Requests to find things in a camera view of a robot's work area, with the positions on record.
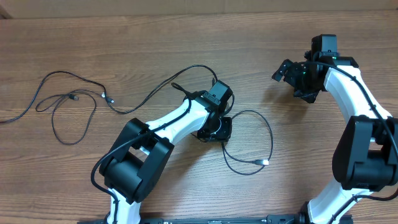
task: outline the black bracket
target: black bracket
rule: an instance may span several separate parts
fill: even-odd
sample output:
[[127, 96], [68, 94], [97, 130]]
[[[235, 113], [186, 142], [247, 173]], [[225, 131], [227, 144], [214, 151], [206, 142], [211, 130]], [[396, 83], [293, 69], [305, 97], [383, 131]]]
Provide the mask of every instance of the black bracket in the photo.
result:
[[[398, 119], [386, 120], [394, 140], [398, 141]], [[352, 116], [333, 155], [335, 179], [345, 190], [352, 188], [380, 191], [398, 182], [397, 154], [378, 119], [365, 115]], [[369, 150], [371, 138], [382, 145], [381, 150]]]
[[205, 129], [198, 131], [198, 138], [208, 142], [228, 142], [232, 133], [232, 118], [224, 117], [219, 119], [219, 128], [214, 133], [209, 133]]
[[[322, 62], [328, 65], [351, 65], [358, 68], [352, 57], [340, 57], [337, 52], [337, 37], [333, 34], [322, 34], [311, 41], [311, 51], [305, 53], [307, 62]], [[314, 103], [319, 91], [326, 91], [323, 83], [329, 67], [323, 65], [308, 65], [283, 61], [279, 69], [273, 74], [272, 79], [284, 81], [294, 87], [294, 97], [301, 98], [307, 103]]]
[[[111, 151], [148, 131], [148, 125], [137, 118], [130, 120], [113, 144]], [[129, 152], [130, 147], [139, 149], [141, 146], [150, 152], [144, 162]], [[105, 185], [125, 196], [127, 203], [139, 203], [155, 187], [173, 148], [174, 145], [167, 138], [160, 138], [153, 133], [147, 138], [125, 146], [113, 158], [104, 161], [99, 167], [99, 172], [105, 177]]]

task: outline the table surface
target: table surface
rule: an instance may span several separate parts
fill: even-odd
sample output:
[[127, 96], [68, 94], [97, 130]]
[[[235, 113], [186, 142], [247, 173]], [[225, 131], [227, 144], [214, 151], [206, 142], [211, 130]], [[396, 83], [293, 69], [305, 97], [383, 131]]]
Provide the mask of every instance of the table surface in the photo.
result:
[[[288, 84], [271, 80], [283, 60], [302, 61], [316, 35], [336, 34], [341, 55], [355, 58], [378, 102], [398, 114], [398, 11], [2, 20], [0, 33], [1, 119], [23, 111], [51, 71], [101, 82], [118, 108], [130, 109], [162, 80], [189, 65], [204, 64], [234, 91], [232, 114], [252, 109], [269, 120], [275, 143], [271, 164], [252, 176], [231, 172], [220, 144], [183, 139], [142, 203], [144, 217], [296, 213], [320, 193], [333, 177], [331, 158], [345, 128], [343, 116], [329, 93], [320, 93], [310, 105], [293, 98]], [[175, 81], [189, 91], [208, 90], [211, 74], [193, 68]], [[37, 100], [78, 88], [101, 92], [57, 75], [45, 83]], [[55, 139], [50, 112], [33, 108], [20, 120], [1, 125], [0, 222], [59, 224], [103, 218], [109, 195], [91, 185], [93, 165], [127, 121], [157, 119], [177, 108], [182, 98], [183, 93], [168, 85], [129, 115], [114, 113], [97, 98], [88, 133], [75, 146]], [[92, 108], [87, 96], [62, 105], [55, 127], [63, 140], [81, 136]], [[259, 117], [234, 119], [227, 146], [232, 155], [266, 158], [269, 145]], [[231, 165], [243, 172], [258, 168]], [[97, 180], [103, 183], [102, 176]], [[386, 187], [375, 195], [394, 190]], [[350, 213], [358, 223], [396, 223], [397, 210], [398, 200], [363, 200]]]

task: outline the wooden table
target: wooden table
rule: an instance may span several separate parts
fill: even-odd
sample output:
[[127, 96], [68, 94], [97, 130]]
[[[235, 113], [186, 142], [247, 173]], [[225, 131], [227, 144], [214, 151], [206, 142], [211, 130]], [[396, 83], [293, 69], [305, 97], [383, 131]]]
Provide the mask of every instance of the wooden table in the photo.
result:
[[[320, 34], [338, 36], [340, 53], [355, 58], [378, 102], [397, 115], [398, 12], [368, 11], [2, 20], [0, 118], [24, 110], [41, 79], [54, 70], [103, 83], [115, 105], [129, 109], [177, 71], [205, 64], [234, 91], [232, 114], [254, 109], [270, 121], [275, 140], [271, 164], [256, 175], [237, 175], [227, 168], [219, 144], [189, 136], [174, 149], [142, 204], [142, 215], [295, 213], [332, 178], [331, 158], [345, 122], [329, 93], [320, 93], [310, 105], [293, 98], [291, 86], [271, 80], [271, 75], [286, 58], [302, 61], [311, 38]], [[194, 68], [175, 81], [189, 91], [208, 90], [211, 74]], [[77, 88], [101, 91], [58, 75], [46, 82], [38, 100]], [[0, 126], [0, 222], [59, 224], [103, 218], [109, 196], [90, 183], [94, 163], [131, 118], [157, 119], [178, 107], [182, 98], [169, 85], [129, 115], [114, 113], [99, 99], [86, 138], [75, 146], [55, 139], [50, 112], [31, 109], [22, 119]], [[62, 139], [80, 137], [92, 107], [84, 96], [62, 105], [55, 116]], [[245, 114], [233, 124], [227, 146], [231, 154], [267, 157], [270, 139], [260, 118]], [[246, 172], [257, 168], [231, 165]], [[100, 175], [97, 179], [103, 182]], [[376, 195], [394, 190], [386, 187]], [[350, 212], [357, 223], [396, 223], [397, 210], [398, 200], [363, 200]]]

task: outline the cable plug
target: cable plug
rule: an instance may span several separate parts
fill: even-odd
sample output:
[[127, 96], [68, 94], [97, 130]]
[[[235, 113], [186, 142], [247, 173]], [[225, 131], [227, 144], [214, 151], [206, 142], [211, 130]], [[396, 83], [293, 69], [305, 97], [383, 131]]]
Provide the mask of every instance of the cable plug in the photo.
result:
[[105, 96], [105, 92], [102, 93], [102, 98], [104, 98], [108, 103], [114, 103], [114, 100], [108, 96]]
[[253, 164], [255, 165], [260, 165], [260, 166], [266, 166], [269, 165], [268, 159], [256, 159]]
[[69, 96], [69, 99], [71, 99], [71, 100], [75, 100], [75, 101], [79, 100], [79, 97], [77, 97], [77, 96], [75, 96], [73, 94], [69, 94], [68, 96]]

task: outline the white robotic arm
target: white robotic arm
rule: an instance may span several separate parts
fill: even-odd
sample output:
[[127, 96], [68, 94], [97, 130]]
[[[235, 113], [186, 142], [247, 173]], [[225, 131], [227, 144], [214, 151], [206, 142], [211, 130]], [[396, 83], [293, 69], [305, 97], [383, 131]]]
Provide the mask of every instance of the white robotic arm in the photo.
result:
[[227, 101], [232, 96], [228, 85], [217, 81], [209, 92], [182, 91], [187, 94], [187, 99], [179, 108], [146, 124], [132, 119], [111, 148], [112, 151], [130, 139], [146, 134], [131, 145], [147, 154], [144, 162], [128, 151], [130, 146], [125, 146], [120, 149], [121, 153], [114, 153], [113, 159], [101, 164], [99, 172], [105, 177], [105, 185], [119, 201], [116, 204], [111, 197], [111, 211], [107, 217], [109, 224], [115, 223], [115, 217], [117, 224], [140, 222], [141, 201], [157, 183], [174, 145], [186, 135], [198, 131], [198, 136], [203, 139], [227, 141], [230, 138], [231, 118], [224, 117]]
[[[188, 100], [184, 100], [183, 104], [176, 110], [172, 111], [163, 118], [159, 118], [155, 121], [148, 121], [146, 122], [146, 124], [149, 125], [149, 129], [158, 128], [159, 126], [178, 117], [187, 108], [188, 108]], [[178, 143], [186, 135], [201, 129], [204, 126], [208, 116], [209, 112], [206, 110], [206, 108], [199, 102], [193, 100], [191, 109], [186, 116], [174, 122], [170, 126], [167, 126], [165, 129], [161, 129], [155, 133], [161, 138], [169, 139], [169, 141], [173, 145], [176, 145], [176, 143]], [[146, 153], [147, 155], [149, 155], [150, 153], [144, 147], [141, 147], [140, 150]], [[118, 224], [138, 224], [141, 220], [139, 216], [139, 209], [141, 203], [133, 202], [132, 204], [129, 204], [126, 202], [126, 198], [123, 195], [121, 195], [117, 190], [115, 189], [109, 189], [109, 190], [112, 191], [114, 194], [116, 194], [116, 196], [119, 199], [118, 212], [117, 212]], [[107, 218], [107, 222], [109, 224], [113, 223], [114, 213], [115, 213], [115, 203], [114, 199], [111, 197], [111, 212]]]
[[[319, 91], [329, 91], [346, 129], [333, 155], [332, 180], [300, 214], [305, 215], [305, 224], [349, 223], [341, 218], [360, 198], [398, 182], [398, 155], [393, 147], [398, 119], [372, 96], [355, 60], [340, 57], [336, 35], [314, 37], [304, 57], [306, 62], [285, 60], [272, 78], [279, 82], [284, 77], [294, 87], [294, 97], [307, 103], [314, 103]], [[371, 141], [382, 149], [370, 151]]]
[[[361, 71], [358, 68], [344, 65], [339, 65], [338, 68], [348, 72], [350, 75], [356, 77], [359, 82], [361, 82], [362, 86], [372, 99], [372, 102], [376, 105], [378, 112], [384, 119], [387, 119], [388, 116], [391, 116], [391, 114], [388, 113], [388, 111], [386, 111], [376, 101], [369, 89], [366, 87], [361, 78]], [[350, 117], [352, 116], [365, 115], [368, 118], [376, 118], [374, 112], [369, 109], [369, 104], [366, 101], [362, 91], [359, 89], [357, 84], [355, 84], [355, 82], [353, 82], [346, 75], [333, 68], [329, 68], [325, 77], [324, 86], [326, 91], [330, 92], [330, 94], [336, 100], [346, 123], [348, 123]], [[310, 221], [316, 224], [326, 224], [330, 221], [332, 215], [336, 214], [336, 212], [349, 199], [351, 199], [353, 195], [370, 194], [372, 194], [372, 192], [368, 189], [344, 190], [341, 184], [337, 182], [335, 178], [332, 178], [322, 192], [308, 203], [308, 216]], [[352, 206], [354, 206], [355, 203], [357, 202], [354, 201], [347, 206], [344, 211], [336, 217], [335, 222], [339, 223], [340, 218]]]

